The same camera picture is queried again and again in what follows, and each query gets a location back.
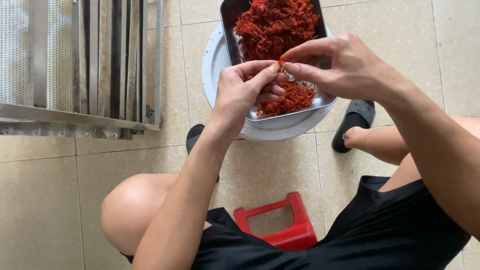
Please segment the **person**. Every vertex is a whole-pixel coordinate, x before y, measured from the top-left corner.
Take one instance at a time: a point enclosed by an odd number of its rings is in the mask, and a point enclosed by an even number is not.
[[[479,120],[447,116],[353,34],[308,41],[285,57],[297,79],[353,100],[334,149],[363,150],[397,171],[361,177],[326,237],[305,251],[243,233],[208,205],[245,115],[255,101],[278,100],[284,92],[271,82],[285,77],[275,61],[228,67],[206,126],[188,136],[194,146],[180,173],[132,176],[103,202],[104,233],[133,269],[444,269],[472,235],[479,239]],[[320,61],[332,68],[316,68]],[[371,100],[396,126],[368,129]]]

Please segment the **metal tray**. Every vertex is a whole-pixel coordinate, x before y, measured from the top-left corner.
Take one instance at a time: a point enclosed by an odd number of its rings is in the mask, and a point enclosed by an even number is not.
[[[242,51],[238,45],[240,37],[235,35],[234,30],[235,23],[238,21],[238,18],[241,16],[241,14],[250,9],[249,2],[250,0],[224,0],[222,2],[222,5],[220,6],[220,18],[222,21],[223,32],[225,34],[225,43],[227,45],[227,52],[231,65],[237,65],[241,63],[240,55],[242,55]],[[320,15],[318,19],[318,24],[315,27],[315,35],[317,36],[316,38],[327,37],[327,30],[325,27],[325,21],[320,0],[311,0],[310,4],[313,5],[312,13]],[[322,69],[330,69],[330,63],[324,62],[322,64],[319,64],[318,67]],[[255,113],[257,111],[257,107],[253,106],[249,114],[247,115],[247,119],[254,122],[265,121],[292,114],[303,113],[310,110],[317,110],[319,108],[330,106],[336,101],[336,96],[322,91],[318,86],[315,86],[315,88],[317,94],[313,99],[313,104],[304,110],[279,114],[276,116],[257,116]]]

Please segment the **white plate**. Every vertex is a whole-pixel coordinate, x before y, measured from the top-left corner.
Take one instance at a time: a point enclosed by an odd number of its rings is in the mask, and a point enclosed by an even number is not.
[[[333,36],[327,28],[329,37]],[[222,25],[213,33],[205,48],[202,62],[202,81],[208,104],[215,104],[220,71],[230,66]],[[293,114],[268,121],[253,122],[245,119],[240,137],[252,141],[281,141],[297,137],[311,130],[328,114],[333,105],[304,113]]]

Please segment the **black shorts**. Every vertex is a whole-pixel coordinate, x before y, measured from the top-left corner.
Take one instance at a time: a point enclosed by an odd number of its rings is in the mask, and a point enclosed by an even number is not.
[[[210,210],[192,269],[444,269],[470,235],[437,205],[422,180],[378,192],[389,177],[363,176],[326,237],[305,251],[278,249]],[[130,262],[133,256],[127,256]]]

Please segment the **slide sandal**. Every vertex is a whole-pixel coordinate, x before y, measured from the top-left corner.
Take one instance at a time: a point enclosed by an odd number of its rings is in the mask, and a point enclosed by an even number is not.
[[[338,128],[332,148],[338,153],[347,153],[351,148],[345,147],[345,132],[354,126],[369,129],[375,119],[375,103],[371,100],[352,100],[345,117]]]
[[[193,149],[193,146],[197,142],[198,138],[200,138],[200,134],[202,134],[202,131],[204,130],[205,126],[202,124],[196,124],[193,126],[187,133],[187,140],[185,142],[185,145],[187,146],[187,152],[190,154],[190,152]],[[218,180],[220,179],[220,175],[216,178],[216,182],[218,183]]]

